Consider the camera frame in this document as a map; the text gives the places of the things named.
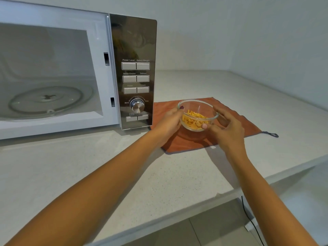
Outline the person's left hand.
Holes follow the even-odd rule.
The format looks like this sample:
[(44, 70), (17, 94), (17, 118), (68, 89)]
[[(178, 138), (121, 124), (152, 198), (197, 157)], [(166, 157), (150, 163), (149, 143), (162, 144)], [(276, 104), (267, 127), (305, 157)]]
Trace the person's left hand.
[(166, 112), (156, 127), (152, 129), (157, 148), (165, 145), (174, 133), (178, 131), (181, 126), (180, 119), (181, 118), (170, 117), (168, 112)]

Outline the person's right hand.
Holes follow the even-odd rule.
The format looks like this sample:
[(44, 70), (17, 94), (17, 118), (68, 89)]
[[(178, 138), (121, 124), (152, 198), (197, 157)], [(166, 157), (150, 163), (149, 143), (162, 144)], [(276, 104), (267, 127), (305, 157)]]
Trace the person's right hand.
[(219, 113), (217, 121), (223, 129), (221, 132), (206, 132), (215, 139), (226, 155), (246, 155), (244, 128), (241, 122), (225, 109), (218, 106), (213, 106), (213, 109)]

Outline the clear glass bowl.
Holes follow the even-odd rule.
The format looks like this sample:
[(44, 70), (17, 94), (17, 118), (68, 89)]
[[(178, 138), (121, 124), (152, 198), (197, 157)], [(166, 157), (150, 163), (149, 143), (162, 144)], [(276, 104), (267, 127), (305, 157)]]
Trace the clear glass bowl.
[(211, 120), (210, 124), (214, 124), (214, 122), (217, 122), (217, 118), (219, 117), (219, 113), (217, 113), (213, 109), (213, 106), (207, 101), (197, 99), (186, 99), (180, 101), (178, 103), (178, 106), (184, 106), (184, 114), (187, 113), (188, 110), (190, 110), (207, 117), (208, 120)]

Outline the person's left forearm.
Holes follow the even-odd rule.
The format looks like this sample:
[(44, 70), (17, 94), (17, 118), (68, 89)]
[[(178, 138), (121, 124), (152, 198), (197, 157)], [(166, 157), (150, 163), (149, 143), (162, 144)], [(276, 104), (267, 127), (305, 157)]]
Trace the person's left forearm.
[(98, 230), (142, 165), (170, 135), (147, 132), (59, 195), (5, 246), (83, 246)]

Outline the person's right forearm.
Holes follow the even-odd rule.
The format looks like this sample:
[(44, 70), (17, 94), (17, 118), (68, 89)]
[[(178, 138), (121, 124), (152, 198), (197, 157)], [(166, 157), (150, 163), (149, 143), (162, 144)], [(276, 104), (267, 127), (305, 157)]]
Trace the person's right forearm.
[(224, 149), (268, 246), (318, 246), (249, 160), (244, 145)]

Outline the orange snack pieces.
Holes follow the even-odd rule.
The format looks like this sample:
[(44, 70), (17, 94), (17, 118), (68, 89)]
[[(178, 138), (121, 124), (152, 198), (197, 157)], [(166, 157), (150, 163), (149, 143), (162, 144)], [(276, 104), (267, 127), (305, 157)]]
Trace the orange snack pieces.
[(181, 118), (181, 124), (186, 129), (193, 132), (203, 131), (202, 125), (209, 124), (210, 122), (211, 120), (208, 120), (207, 117), (190, 110), (188, 110), (187, 113), (183, 114)]

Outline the silver microwave dial knob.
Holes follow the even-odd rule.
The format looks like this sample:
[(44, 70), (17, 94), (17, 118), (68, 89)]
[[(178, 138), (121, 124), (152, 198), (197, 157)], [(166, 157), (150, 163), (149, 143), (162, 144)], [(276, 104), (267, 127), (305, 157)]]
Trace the silver microwave dial knob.
[(129, 101), (129, 106), (134, 113), (140, 114), (145, 109), (145, 101), (141, 97), (135, 96)]

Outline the glass microwave turntable plate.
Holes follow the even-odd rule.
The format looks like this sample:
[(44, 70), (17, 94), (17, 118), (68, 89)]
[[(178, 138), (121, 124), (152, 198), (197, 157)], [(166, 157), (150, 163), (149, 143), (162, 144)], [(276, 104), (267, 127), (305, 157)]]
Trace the glass microwave turntable plate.
[(38, 119), (75, 109), (94, 96), (89, 85), (47, 86), (14, 95), (0, 114), (10, 119)]

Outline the white microwave oven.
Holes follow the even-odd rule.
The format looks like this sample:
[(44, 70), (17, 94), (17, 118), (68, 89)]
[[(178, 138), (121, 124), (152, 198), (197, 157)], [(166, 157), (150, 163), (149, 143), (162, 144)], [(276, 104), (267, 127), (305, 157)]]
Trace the white microwave oven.
[[(56, 116), (0, 114), (0, 140), (119, 125), (150, 127), (154, 116), (157, 21), (0, 0), (0, 112), (14, 95), (47, 86), (89, 85), (94, 96)], [(134, 113), (129, 101), (145, 101)]]

